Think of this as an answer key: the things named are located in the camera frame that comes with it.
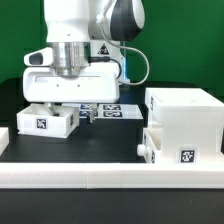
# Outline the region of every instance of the white plastic container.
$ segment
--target white plastic container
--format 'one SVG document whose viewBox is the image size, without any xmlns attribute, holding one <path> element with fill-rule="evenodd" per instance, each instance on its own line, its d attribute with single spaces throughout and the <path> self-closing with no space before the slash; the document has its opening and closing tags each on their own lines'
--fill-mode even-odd
<svg viewBox="0 0 224 224">
<path fill-rule="evenodd" d="M 8 128 L 0 128 L 0 155 L 3 153 L 8 144 L 9 144 Z"/>
<path fill-rule="evenodd" d="M 51 116 L 43 104 L 31 104 L 17 114 L 19 134 L 67 138 L 79 126 L 79 109 L 55 106 L 59 116 Z"/>
<path fill-rule="evenodd" d="M 224 104 L 201 89 L 146 89 L 148 127 L 138 148 L 149 163 L 216 163 Z"/>
</svg>

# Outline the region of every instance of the sticker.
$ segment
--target sticker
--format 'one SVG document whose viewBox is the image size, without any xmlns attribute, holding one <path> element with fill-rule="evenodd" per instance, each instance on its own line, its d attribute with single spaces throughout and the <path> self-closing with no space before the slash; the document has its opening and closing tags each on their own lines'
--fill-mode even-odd
<svg viewBox="0 0 224 224">
<path fill-rule="evenodd" d="M 151 110 L 153 110 L 153 101 L 154 101 L 154 99 L 153 99 L 153 97 L 151 97 L 151 102 L 150 102 L 150 109 Z"/>
<path fill-rule="evenodd" d="M 180 162 L 181 163 L 194 163 L 195 162 L 195 150 L 181 150 Z"/>
<path fill-rule="evenodd" d="M 143 138 L 143 144 L 146 145 L 146 134 L 144 134 L 144 138 Z"/>
<path fill-rule="evenodd" d="M 37 119 L 36 125 L 37 125 L 37 129 L 46 130 L 47 129 L 47 120 L 46 119 Z"/>
<path fill-rule="evenodd" d="M 105 44 L 100 48 L 98 54 L 103 54 L 103 55 L 109 55 L 109 51 L 107 50 L 107 47 Z"/>
<path fill-rule="evenodd" d="M 72 126 L 74 124 L 74 117 L 73 115 L 70 117 L 70 126 Z"/>
<path fill-rule="evenodd" d="M 121 110 L 120 105 L 103 105 L 104 110 Z"/>
<path fill-rule="evenodd" d="M 103 112 L 103 116 L 104 117 L 123 117 L 121 112 L 110 112 L 110 111 L 106 111 Z"/>
<path fill-rule="evenodd" d="M 155 163 L 156 162 L 156 155 L 155 155 L 155 152 L 152 151 L 152 159 L 151 159 L 152 163 Z"/>
<path fill-rule="evenodd" d="M 82 104 L 80 110 L 92 110 L 92 107 L 89 104 Z"/>
<path fill-rule="evenodd" d="M 87 117 L 90 111 L 79 111 L 79 117 Z M 98 111 L 94 114 L 94 117 L 98 117 Z"/>
</svg>

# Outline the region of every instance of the black cable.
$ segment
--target black cable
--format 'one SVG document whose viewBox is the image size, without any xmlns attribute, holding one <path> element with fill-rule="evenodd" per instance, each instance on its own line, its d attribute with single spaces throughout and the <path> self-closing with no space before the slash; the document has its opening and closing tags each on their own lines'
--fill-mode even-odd
<svg viewBox="0 0 224 224">
<path fill-rule="evenodd" d="M 118 74 L 118 76 L 117 76 L 116 79 L 119 79 L 119 78 L 121 77 L 121 73 L 122 73 L 122 67 L 121 67 L 121 64 L 120 64 L 117 60 L 115 60 L 115 59 L 113 59 L 113 58 L 111 58 L 110 60 L 111 60 L 111 61 L 114 61 L 114 62 L 116 62 L 116 63 L 118 64 L 118 67 L 119 67 L 119 74 Z"/>
<path fill-rule="evenodd" d="M 121 77 L 121 74 L 122 74 L 122 67 L 121 67 L 121 64 L 117 60 L 112 59 L 110 57 L 90 57 L 89 58 L 89 63 L 109 62 L 109 61 L 113 61 L 113 62 L 116 62 L 118 64 L 119 74 L 118 74 L 116 79 L 119 79 Z"/>
</svg>

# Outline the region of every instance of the green background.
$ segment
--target green background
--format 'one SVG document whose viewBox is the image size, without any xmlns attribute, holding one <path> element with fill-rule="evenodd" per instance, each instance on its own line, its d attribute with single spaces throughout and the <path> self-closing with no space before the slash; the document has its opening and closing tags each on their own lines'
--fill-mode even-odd
<svg viewBox="0 0 224 224">
<path fill-rule="evenodd" d="M 224 1 L 143 0 L 146 23 L 129 46 L 150 60 L 151 81 L 195 84 L 224 101 Z M 0 82 L 22 77 L 26 53 L 45 47 L 42 0 L 0 1 Z M 145 64 L 128 53 L 128 76 Z"/>
</svg>

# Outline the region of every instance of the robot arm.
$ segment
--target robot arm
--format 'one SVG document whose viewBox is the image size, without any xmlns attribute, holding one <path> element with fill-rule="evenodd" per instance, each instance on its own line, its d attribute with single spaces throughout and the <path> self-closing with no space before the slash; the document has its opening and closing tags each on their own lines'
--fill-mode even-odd
<svg viewBox="0 0 224 224">
<path fill-rule="evenodd" d="M 131 41 L 144 26 L 141 0 L 45 0 L 47 44 L 53 49 L 25 56 L 28 66 L 53 66 L 59 76 L 77 76 L 89 65 L 90 39 Z M 103 24 L 96 23 L 103 15 Z"/>
<path fill-rule="evenodd" d="M 118 66 L 90 64 L 90 41 L 132 40 L 144 25 L 141 0 L 44 0 L 44 15 L 48 47 L 25 56 L 30 67 L 23 76 L 25 98 L 48 103 L 116 102 Z"/>
</svg>

